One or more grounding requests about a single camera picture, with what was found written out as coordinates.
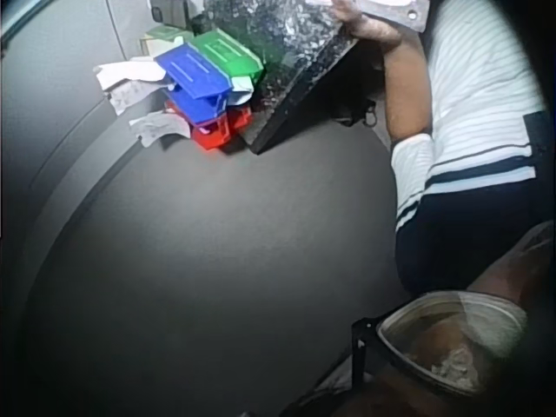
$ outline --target striped shirt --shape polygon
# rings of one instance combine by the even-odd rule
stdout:
[[[392,154],[397,227],[425,195],[456,193],[535,178],[524,116],[543,110],[519,39],[488,0],[447,0],[428,59],[433,133],[398,143]]]

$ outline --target white object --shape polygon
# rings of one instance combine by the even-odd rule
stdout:
[[[147,98],[150,94],[159,89],[168,87],[167,83],[149,83],[146,81],[132,80],[122,84],[118,84],[109,94],[109,101],[116,111],[121,115],[127,108],[139,103]]]
[[[239,106],[249,101],[255,86],[249,76],[234,76],[231,79],[232,91],[228,96],[228,105]]]
[[[165,135],[191,137],[189,124],[181,116],[168,110],[149,113],[145,117],[130,121],[129,126],[144,148],[148,148]]]
[[[106,63],[94,68],[96,79],[103,91],[107,91],[124,80],[157,82],[162,81],[166,71],[154,61],[126,61]]]

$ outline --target gray wall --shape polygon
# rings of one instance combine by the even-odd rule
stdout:
[[[146,1],[56,0],[10,42],[2,61],[3,268],[56,185],[116,119],[93,67],[139,55],[136,39],[154,25]]]

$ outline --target person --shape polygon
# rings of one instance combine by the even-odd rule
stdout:
[[[553,133],[520,40],[488,0],[441,2],[427,56],[353,0],[333,12],[384,56],[400,280],[413,295],[467,288],[553,218]]]

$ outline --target clear plastic container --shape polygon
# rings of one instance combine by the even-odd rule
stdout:
[[[470,292],[424,295],[388,316],[381,341],[410,367],[451,392],[476,394],[519,341],[525,312]]]

